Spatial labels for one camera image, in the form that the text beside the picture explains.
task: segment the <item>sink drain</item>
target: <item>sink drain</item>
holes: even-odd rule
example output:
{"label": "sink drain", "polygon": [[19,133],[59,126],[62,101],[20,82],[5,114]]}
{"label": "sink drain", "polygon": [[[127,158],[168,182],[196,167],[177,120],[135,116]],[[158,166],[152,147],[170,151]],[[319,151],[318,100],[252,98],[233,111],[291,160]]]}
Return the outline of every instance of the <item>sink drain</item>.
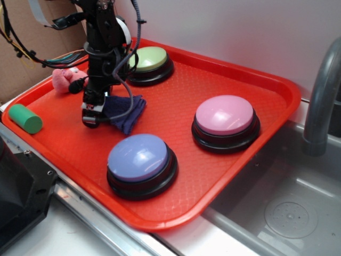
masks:
{"label": "sink drain", "polygon": [[294,196],[285,196],[276,198],[267,205],[265,220],[278,235],[302,238],[315,230],[318,215],[306,202]]}

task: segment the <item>orange tray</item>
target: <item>orange tray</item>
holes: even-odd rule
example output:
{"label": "orange tray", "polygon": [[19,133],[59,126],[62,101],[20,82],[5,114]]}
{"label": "orange tray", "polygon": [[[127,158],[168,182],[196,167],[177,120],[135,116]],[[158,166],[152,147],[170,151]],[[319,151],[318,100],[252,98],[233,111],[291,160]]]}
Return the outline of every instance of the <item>orange tray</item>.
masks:
{"label": "orange tray", "polygon": [[[147,101],[132,135],[159,136],[176,154],[179,174],[163,194],[139,202],[113,194],[106,178],[107,158],[126,136],[106,123],[96,129],[85,127],[80,109],[82,93],[58,95],[51,78],[11,103],[21,103],[39,115],[44,122],[40,132],[26,133],[9,119],[7,111],[2,119],[112,213],[136,229],[152,232],[182,225],[198,216],[286,122],[298,107],[301,95],[294,83],[281,77],[147,40],[140,47],[150,45],[168,52],[175,71],[161,84],[131,87],[134,95],[141,94]],[[79,69],[86,70],[87,64]],[[127,96],[122,85],[114,86],[113,93]],[[217,155],[200,149],[193,141],[191,124],[198,106],[222,94],[245,98],[261,120],[259,138],[243,152]]]}

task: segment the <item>sink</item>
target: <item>sink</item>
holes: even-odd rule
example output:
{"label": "sink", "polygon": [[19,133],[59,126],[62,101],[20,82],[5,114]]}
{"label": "sink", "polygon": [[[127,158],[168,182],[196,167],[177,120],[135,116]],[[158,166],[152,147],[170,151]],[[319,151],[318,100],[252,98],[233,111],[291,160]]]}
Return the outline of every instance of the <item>sink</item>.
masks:
{"label": "sink", "polygon": [[288,121],[203,214],[260,255],[340,255],[341,141],[307,156],[303,129]]}

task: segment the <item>gray faucet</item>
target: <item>gray faucet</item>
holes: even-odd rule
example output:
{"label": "gray faucet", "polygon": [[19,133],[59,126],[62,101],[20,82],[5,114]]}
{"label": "gray faucet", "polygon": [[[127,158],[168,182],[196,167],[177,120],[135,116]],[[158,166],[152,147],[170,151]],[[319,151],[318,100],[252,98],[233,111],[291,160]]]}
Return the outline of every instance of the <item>gray faucet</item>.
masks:
{"label": "gray faucet", "polygon": [[326,152],[328,128],[334,121],[331,116],[340,84],[341,37],[332,43],[324,56],[315,81],[303,133],[302,149],[307,155],[321,156]]}

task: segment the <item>blue cloth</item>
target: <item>blue cloth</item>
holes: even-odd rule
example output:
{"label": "blue cloth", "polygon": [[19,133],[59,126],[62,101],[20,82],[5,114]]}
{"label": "blue cloth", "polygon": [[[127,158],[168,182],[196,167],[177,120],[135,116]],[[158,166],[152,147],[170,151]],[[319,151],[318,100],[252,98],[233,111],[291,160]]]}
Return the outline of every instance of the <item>blue cloth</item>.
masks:
{"label": "blue cloth", "polygon": [[[131,100],[129,97],[109,96],[105,99],[103,113],[109,118],[117,116],[126,112],[130,104]],[[125,135],[129,135],[137,119],[142,114],[145,104],[146,100],[142,98],[142,95],[134,96],[132,111],[124,117],[111,120],[110,123],[120,129]]]}

